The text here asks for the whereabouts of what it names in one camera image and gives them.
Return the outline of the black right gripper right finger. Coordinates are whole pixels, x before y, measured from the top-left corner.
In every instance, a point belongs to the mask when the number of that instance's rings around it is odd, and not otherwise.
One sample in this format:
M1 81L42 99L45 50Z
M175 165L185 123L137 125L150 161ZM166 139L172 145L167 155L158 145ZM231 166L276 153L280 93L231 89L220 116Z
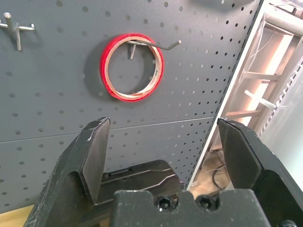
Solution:
M303 192L256 133L230 119L217 120L226 168L235 189L251 189L273 227L303 225Z

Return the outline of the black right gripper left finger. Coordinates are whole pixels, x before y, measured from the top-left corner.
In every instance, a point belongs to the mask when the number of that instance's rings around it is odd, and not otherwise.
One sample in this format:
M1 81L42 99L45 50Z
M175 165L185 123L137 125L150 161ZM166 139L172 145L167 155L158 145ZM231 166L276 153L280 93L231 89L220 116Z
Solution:
M88 123L60 155L24 225L76 227L97 203L110 118Z

